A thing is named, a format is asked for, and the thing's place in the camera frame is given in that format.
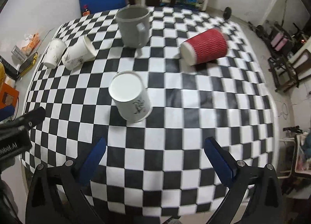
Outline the lying white paper cup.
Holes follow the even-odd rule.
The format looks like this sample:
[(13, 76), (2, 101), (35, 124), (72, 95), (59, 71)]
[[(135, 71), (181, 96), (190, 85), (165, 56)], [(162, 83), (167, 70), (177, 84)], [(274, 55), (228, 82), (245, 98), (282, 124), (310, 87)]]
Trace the lying white paper cup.
[(79, 65), (96, 58), (96, 51), (91, 40), (83, 35), (62, 56), (62, 63), (68, 70), (73, 70)]

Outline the long black box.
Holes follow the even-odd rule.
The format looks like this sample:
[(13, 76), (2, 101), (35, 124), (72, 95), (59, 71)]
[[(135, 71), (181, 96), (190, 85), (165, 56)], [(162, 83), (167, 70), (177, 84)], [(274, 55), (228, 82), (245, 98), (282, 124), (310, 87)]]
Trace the long black box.
[(16, 81), (18, 79), (18, 71), (1, 56), (0, 62), (3, 64), (5, 68), (6, 75), (8, 75), (10, 78)]

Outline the checkered tablecloth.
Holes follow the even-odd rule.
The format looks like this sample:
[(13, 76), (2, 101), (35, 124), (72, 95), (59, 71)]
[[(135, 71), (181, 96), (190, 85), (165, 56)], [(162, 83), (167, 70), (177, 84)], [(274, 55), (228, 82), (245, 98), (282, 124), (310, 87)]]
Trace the checkered tablecloth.
[[(214, 137), (235, 159), (263, 167), (273, 160), (273, 104), (252, 47), (241, 27), (206, 13), (150, 8), (150, 41), (124, 47), (115, 10), (62, 24), (55, 37), (73, 46), (86, 35), (96, 59), (74, 70), (39, 63), (25, 110), (44, 107), (43, 124), (30, 131), (32, 149), (21, 156), (60, 166), (77, 158), (94, 140), (107, 150), (86, 189), (98, 211), (169, 216), (215, 209), (226, 194), (203, 142)], [(228, 37), (225, 57), (194, 66), (180, 45), (206, 30)], [(113, 77), (133, 71), (152, 105), (140, 122), (121, 117), (109, 95)]]

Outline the pile of blue clothes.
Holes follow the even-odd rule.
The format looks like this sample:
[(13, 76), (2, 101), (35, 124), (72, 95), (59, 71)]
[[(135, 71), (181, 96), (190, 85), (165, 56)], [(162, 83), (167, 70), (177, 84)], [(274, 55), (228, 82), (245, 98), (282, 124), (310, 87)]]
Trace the pile of blue clothes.
[(296, 136), (297, 157), (295, 172), (310, 175), (310, 133), (303, 132)]

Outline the orange box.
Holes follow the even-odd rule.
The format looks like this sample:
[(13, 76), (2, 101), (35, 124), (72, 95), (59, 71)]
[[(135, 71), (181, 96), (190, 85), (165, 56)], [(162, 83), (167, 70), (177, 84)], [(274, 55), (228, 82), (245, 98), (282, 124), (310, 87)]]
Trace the orange box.
[(3, 84), (0, 92), (0, 109), (12, 105), (16, 107), (19, 91), (8, 84)]

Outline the orange snack bag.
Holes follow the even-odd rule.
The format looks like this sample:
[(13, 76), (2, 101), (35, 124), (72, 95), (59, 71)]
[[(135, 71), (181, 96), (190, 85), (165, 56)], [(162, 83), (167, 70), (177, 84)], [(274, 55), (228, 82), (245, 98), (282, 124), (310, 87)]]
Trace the orange snack bag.
[(24, 45), (21, 50), (26, 56), (29, 56), (40, 42), (39, 33), (28, 36), (26, 41), (27, 44)]

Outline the upright white paper cup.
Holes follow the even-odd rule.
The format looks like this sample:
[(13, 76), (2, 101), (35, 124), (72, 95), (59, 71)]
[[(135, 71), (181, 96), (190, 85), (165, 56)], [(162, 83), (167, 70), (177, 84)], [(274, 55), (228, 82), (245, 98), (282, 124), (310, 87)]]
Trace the upright white paper cup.
[(61, 39), (55, 38), (51, 40), (43, 59), (44, 66), (50, 69), (55, 69), (65, 50), (66, 44)]

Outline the dark sauce bottle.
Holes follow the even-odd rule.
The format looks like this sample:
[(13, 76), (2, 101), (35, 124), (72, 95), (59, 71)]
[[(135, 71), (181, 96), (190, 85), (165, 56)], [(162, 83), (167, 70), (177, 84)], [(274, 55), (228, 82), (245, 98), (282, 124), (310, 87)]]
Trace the dark sauce bottle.
[(87, 15), (90, 15), (90, 10), (88, 8), (88, 6), (85, 4), (83, 5), (83, 12), (82, 12), (82, 16), (87, 16)]

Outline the red ribbed paper cup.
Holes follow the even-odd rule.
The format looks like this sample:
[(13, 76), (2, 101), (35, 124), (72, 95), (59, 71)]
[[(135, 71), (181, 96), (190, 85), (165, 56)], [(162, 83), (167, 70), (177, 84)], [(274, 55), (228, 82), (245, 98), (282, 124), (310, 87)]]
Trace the red ribbed paper cup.
[(212, 28), (182, 42), (180, 55), (190, 66), (214, 61), (228, 53), (227, 41), (227, 35)]

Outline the grey mug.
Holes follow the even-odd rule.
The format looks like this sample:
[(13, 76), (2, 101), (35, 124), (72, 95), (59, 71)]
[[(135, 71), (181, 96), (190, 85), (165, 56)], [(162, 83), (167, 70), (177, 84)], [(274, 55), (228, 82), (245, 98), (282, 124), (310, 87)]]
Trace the grey mug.
[(150, 11), (141, 5), (130, 5), (115, 15), (124, 46), (142, 48), (149, 41)]

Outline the white bird-print paper cup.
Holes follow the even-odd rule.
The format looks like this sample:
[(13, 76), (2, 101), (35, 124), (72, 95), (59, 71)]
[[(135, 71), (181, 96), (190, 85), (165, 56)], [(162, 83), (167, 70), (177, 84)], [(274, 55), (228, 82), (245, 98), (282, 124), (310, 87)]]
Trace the white bird-print paper cup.
[(129, 122), (140, 122), (147, 118), (152, 105), (142, 78), (133, 71), (117, 73), (108, 88), (122, 118)]

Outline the side wooden chair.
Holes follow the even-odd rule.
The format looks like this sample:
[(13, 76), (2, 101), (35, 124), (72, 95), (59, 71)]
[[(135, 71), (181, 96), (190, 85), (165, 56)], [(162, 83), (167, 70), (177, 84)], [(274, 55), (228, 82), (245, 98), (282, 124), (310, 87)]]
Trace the side wooden chair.
[(284, 56), (274, 59), (268, 59), (269, 71), (273, 76), (275, 92), (286, 93), (293, 87), (299, 87), (300, 84), (310, 79), (310, 51), (305, 49), (291, 63)]

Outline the yellow plastic bag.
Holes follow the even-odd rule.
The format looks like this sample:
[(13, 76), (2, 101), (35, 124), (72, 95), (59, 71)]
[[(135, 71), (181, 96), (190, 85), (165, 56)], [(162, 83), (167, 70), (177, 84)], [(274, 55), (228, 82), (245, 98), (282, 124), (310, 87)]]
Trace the yellow plastic bag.
[(4, 65), (0, 63), (0, 89), (2, 89), (5, 79), (6, 79), (5, 68)]

